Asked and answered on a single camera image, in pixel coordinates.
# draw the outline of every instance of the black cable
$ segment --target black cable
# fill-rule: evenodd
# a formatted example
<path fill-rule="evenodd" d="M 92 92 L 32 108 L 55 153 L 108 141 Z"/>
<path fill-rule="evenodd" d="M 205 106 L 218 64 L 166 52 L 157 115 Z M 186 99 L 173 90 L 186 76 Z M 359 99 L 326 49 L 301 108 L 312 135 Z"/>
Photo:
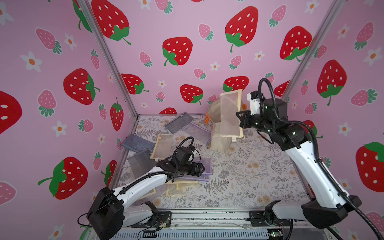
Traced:
<path fill-rule="evenodd" d="M 274 113 L 275 113 L 275 118 L 276 120 L 280 121 L 280 122 L 283 122 L 283 123 L 288 123 L 288 124 L 300 124 L 302 126 L 304 126 L 310 133 L 311 137 L 312 137 L 312 143 L 313 143 L 313 151 L 314 151 L 314 156 L 315 156 L 315 159 L 316 159 L 316 162 L 318 163 L 318 165 L 320 166 L 322 172 L 324 173 L 324 175 L 327 177 L 327 179 L 331 182 L 331 184 L 333 185 L 333 187 L 336 189 L 336 191 L 338 192 L 338 194 L 345 200 L 345 202 L 347 204 L 349 204 L 353 210 L 358 214 L 360 215 L 360 217 L 369 225 L 369 227 L 372 229 L 372 231 L 375 233 L 376 237 L 379 239 L 379 240 L 384 240 L 383 236 L 381 235 L 381 233 L 379 232 L 379 230 L 377 229 L 377 227 L 367 218 L 367 216 L 365 216 L 365 214 L 349 199 L 349 197 L 345 194 L 345 192 L 340 188 L 339 184 L 335 181 L 335 179 L 332 177 L 332 175 L 328 172 L 328 170 L 326 169 L 323 161 L 321 160 L 321 158 L 319 157 L 319 147 L 318 147 L 318 144 L 317 144 L 317 139 L 316 139 L 316 135 L 314 134 L 313 130 L 307 125 L 305 124 L 304 122 L 301 122 L 301 121 L 287 121 L 287 120 L 283 120 L 283 119 L 280 119 L 279 118 L 279 115 L 277 114 L 277 108 L 276 108 L 276 98 L 275 98 L 275 94 L 273 92 L 273 87 L 271 85 L 271 83 L 269 82 L 268 79 L 266 78 L 262 78 L 259 82 L 259 96 L 261 97 L 261 86 L 263 84 L 263 82 L 265 82 L 267 85 L 268 85 L 268 88 L 269 88 L 269 92 L 271 93 L 271 98 L 272 98 L 272 102 L 273 102 L 273 109 L 274 109 Z"/>
<path fill-rule="evenodd" d="M 331 229 L 330 227 L 326 227 L 328 229 L 328 231 L 331 232 L 331 234 L 333 234 L 333 236 L 335 236 L 338 240 L 343 240 L 341 238 L 341 236 L 339 236 L 339 234 L 337 234 L 333 229 Z"/>

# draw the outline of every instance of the strawberry leaves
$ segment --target strawberry leaves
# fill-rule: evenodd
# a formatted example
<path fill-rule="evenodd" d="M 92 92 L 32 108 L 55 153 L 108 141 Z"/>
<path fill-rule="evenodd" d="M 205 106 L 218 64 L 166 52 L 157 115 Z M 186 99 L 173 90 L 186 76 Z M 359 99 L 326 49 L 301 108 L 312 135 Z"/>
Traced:
<path fill-rule="evenodd" d="M 333 87 L 332 84 L 328 85 L 328 89 L 322 93 L 320 93 L 320 96 L 323 98 L 329 98 L 329 102 L 327 106 L 331 104 L 331 97 L 339 94 L 339 92 L 343 89 L 344 86 L 338 86 L 338 87 Z"/>
<path fill-rule="evenodd" d="M 240 35 L 241 35 L 241 33 L 236 33 L 234 36 L 232 36 L 232 34 L 230 34 L 230 33 L 225 34 L 225 36 L 227 37 L 227 41 L 229 43 L 232 43 L 231 52 L 232 52 L 233 45 L 235 45 L 236 47 L 240 47 L 240 46 L 245 45 L 245 42 L 240 40 Z"/>
<path fill-rule="evenodd" d="M 126 43 L 129 45 L 132 45 L 130 42 L 125 40 L 124 37 L 127 37 L 129 35 L 129 27 L 126 26 L 123 29 L 118 28 L 116 25 L 113 26 L 113 31 L 115 32 L 114 34 L 111 35 L 110 39 L 115 40 L 115 41 L 120 41 L 121 39 L 124 39 Z"/>
<path fill-rule="evenodd" d="M 176 53 L 169 53 L 165 48 L 163 48 L 163 56 L 167 59 L 166 62 L 164 62 L 164 66 L 166 65 L 167 61 L 169 61 L 169 63 L 172 65 L 179 65 L 174 59 L 176 57 Z"/>
<path fill-rule="evenodd" d="M 379 162 L 384 162 L 384 145 L 383 144 L 379 142 L 371 142 L 371 143 L 365 144 L 364 147 L 366 147 L 366 149 L 372 152 L 377 152 L 377 158 Z"/>

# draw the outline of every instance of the pink wall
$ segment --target pink wall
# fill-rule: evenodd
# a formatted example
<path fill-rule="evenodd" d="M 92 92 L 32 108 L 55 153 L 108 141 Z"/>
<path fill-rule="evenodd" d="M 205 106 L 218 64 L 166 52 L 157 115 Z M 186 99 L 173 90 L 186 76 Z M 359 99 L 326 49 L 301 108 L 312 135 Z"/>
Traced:
<path fill-rule="evenodd" d="M 79 30 L 72 1 L 8 0 L 0 2 L 0 10 L 0 238 L 79 239 L 84 228 L 77 217 L 105 187 L 101 170 L 119 159 L 116 140 L 128 135 L 133 118 L 116 82 L 109 81 L 110 70 L 93 34 L 83 23 Z M 36 35 L 37 28 L 48 32 Z M 55 41 L 59 55 L 51 45 Z M 91 58 L 92 49 L 98 59 Z M 70 75 L 80 68 L 84 70 Z M 100 89 L 94 101 L 87 74 Z M 48 99 L 39 101 L 41 93 Z M 116 97 L 124 113 L 118 131 L 110 117 Z M 102 116 L 99 104 L 105 106 Z M 85 121 L 80 131 L 82 119 L 93 128 Z M 101 163 L 95 170 L 98 152 Z"/>
<path fill-rule="evenodd" d="M 244 80 L 242 84 L 249 82 L 245 93 L 255 90 L 258 81 L 268 73 L 273 73 L 274 87 L 283 84 L 298 65 L 296 58 L 284 58 L 290 55 L 291 48 L 301 50 L 309 45 L 310 35 L 315 35 L 332 2 L 291 1 L 282 7 L 281 1 L 249 0 L 89 1 L 119 71 L 126 74 L 128 90 L 135 93 L 130 97 L 139 114 L 158 114 L 165 108 L 174 108 L 178 113 L 205 113 L 210 97 L 219 98 L 224 92 L 226 79 L 227 86 L 232 86 L 236 79 Z M 277 25 L 273 25 L 274 19 L 278 20 Z M 231 36 L 237 32 L 241 34 L 240 39 Z M 191 86 L 187 86 L 188 91 L 182 96 L 180 87 L 184 84 Z"/>
<path fill-rule="evenodd" d="M 384 17 L 379 9 L 384 9 L 381 1 L 353 0 L 345 3 L 320 45 L 326 47 L 325 53 L 312 58 L 308 70 L 291 94 L 288 115 L 291 120 L 313 122 L 317 136 L 323 136 L 318 139 L 320 156 L 329 159 L 330 170 L 336 179 L 350 194 L 360 197 L 361 210 L 364 213 L 371 212 L 368 216 L 376 219 L 374 223 L 383 232 L 384 159 L 380 156 L 384 153 L 384 60 L 381 59 L 383 53 L 380 50 L 384 40 L 381 26 Z M 363 38 L 357 37 L 368 22 L 373 23 L 373 35 L 372 25 L 368 24 L 363 30 Z M 356 51 L 357 41 L 367 41 L 367 45 Z M 341 88 L 341 91 L 337 94 L 334 86 L 333 90 L 328 88 L 328 91 L 319 95 L 333 79 L 332 84 L 336 85 L 337 90 Z M 305 80 L 308 81 L 306 92 L 306 87 L 302 85 Z M 333 95 L 329 106 L 327 92 Z M 317 104 L 316 111 L 308 114 L 312 112 L 312 103 Z M 337 227 L 344 239 L 375 239 L 370 228 L 354 212 Z"/>

